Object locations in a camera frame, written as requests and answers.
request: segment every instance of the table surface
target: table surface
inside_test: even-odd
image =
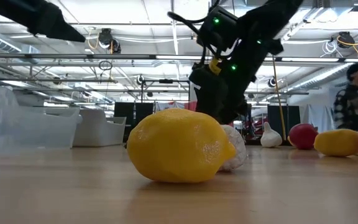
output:
[[[358,157],[248,150],[193,185],[142,177],[121,146],[0,156],[0,223],[358,224]]]

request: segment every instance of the garlic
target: garlic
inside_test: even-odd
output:
[[[260,138],[260,144],[262,147],[277,147],[281,145],[283,142],[281,135],[270,127],[269,122],[265,122],[264,127],[264,134]]]
[[[236,148],[236,156],[226,161],[219,171],[233,171],[234,169],[242,166],[247,157],[246,144],[241,134],[230,125],[222,125],[223,130],[226,132],[227,138],[233,146]]]

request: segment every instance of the red fruit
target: red fruit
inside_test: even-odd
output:
[[[312,149],[317,135],[317,130],[311,124],[297,124],[289,133],[293,145],[302,150]]]

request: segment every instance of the plaid shirt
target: plaid shirt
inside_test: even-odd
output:
[[[358,86],[348,85],[336,95],[334,120],[338,129],[358,131]]]

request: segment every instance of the person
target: person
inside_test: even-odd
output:
[[[358,131],[358,63],[346,72],[349,84],[337,93],[334,103],[334,121],[338,129]]]

